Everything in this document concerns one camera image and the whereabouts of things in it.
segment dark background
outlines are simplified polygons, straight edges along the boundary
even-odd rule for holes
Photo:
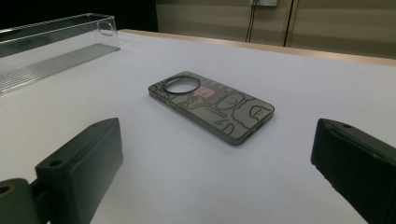
[[[8,1],[0,4],[0,30],[85,13],[115,17],[117,30],[158,32],[155,0]]]

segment screw hole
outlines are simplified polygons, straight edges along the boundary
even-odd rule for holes
[[[61,165],[62,162],[61,161],[53,161],[52,163],[49,164],[50,167],[56,167]]]
[[[0,196],[7,194],[10,190],[11,186],[9,185],[0,186]]]

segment wall outlet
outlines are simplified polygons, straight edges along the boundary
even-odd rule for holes
[[[255,0],[250,0],[250,5],[253,5]],[[277,0],[258,0],[257,7],[276,7]]]

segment electrical cable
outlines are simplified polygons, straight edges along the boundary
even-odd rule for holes
[[[254,14],[256,12],[256,6],[259,0],[253,0],[253,5],[251,5],[251,10],[250,10],[250,22],[247,28],[247,37],[245,39],[245,42],[250,43],[251,39],[251,31],[253,30],[253,24],[254,24]]]

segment smartphone case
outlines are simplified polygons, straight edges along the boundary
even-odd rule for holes
[[[186,92],[165,87],[181,79],[198,86]],[[275,108],[241,91],[192,72],[181,72],[148,88],[149,95],[231,145],[241,145],[272,118]]]

